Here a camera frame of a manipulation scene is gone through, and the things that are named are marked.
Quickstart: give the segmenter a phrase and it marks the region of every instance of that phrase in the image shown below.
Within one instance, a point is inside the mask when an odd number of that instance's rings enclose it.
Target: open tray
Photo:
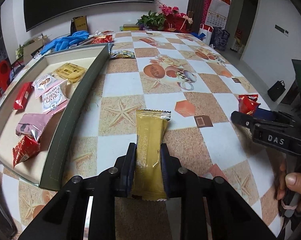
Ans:
[[[67,151],[77,119],[108,57],[108,46],[90,45],[45,55],[26,71],[0,106],[0,162],[7,169],[41,188],[60,189]],[[30,94],[24,110],[13,110],[20,88],[25,82],[33,82],[67,62],[87,68],[87,71],[81,81],[66,86],[66,96],[70,100],[65,110],[55,114],[43,132],[41,152],[36,157],[17,164],[13,169],[12,149],[21,139],[15,134],[18,122],[26,113],[42,113],[41,97],[35,98],[34,91]]]

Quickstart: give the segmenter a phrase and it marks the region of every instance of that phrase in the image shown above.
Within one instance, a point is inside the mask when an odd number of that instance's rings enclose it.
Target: yellow wrapper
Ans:
[[[82,78],[86,69],[72,63],[65,63],[55,70],[55,73],[70,83],[76,83]]]
[[[132,195],[143,200],[166,199],[160,165],[160,144],[170,112],[137,110],[136,168]]]

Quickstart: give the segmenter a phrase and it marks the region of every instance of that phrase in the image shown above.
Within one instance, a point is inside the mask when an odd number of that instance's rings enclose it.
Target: calendar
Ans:
[[[212,27],[217,26],[224,29],[228,12],[229,4],[223,2],[222,0],[212,0],[208,8],[205,25]]]

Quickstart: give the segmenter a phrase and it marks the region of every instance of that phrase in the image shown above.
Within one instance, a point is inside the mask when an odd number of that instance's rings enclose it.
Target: human hand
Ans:
[[[286,187],[291,191],[301,194],[301,173],[289,173],[286,175],[286,160],[280,165],[279,187],[277,190],[277,200],[285,196]],[[296,208],[301,213],[301,200]]]

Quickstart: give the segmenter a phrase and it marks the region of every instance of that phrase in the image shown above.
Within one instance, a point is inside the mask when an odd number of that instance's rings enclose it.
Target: metal screw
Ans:
[[[118,172],[118,168],[116,168],[116,167],[111,167],[111,168],[109,168],[108,172],[109,172],[110,174],[116,174],[116,173]]]
[[[218,184],[223,184],[225,180],[224,180],[222,177],[215,177],[215,181],[216,181]]]
[[[74,177],[72,177],[72,182],[73,183],[78,183],[80,181],[81,181],[81,177],[80,176],[74,176]]]
[[[188,172],[188,170],[185,167],[180,167],[180,168],[178,168],[178,172],[180,174],[186,174]]]

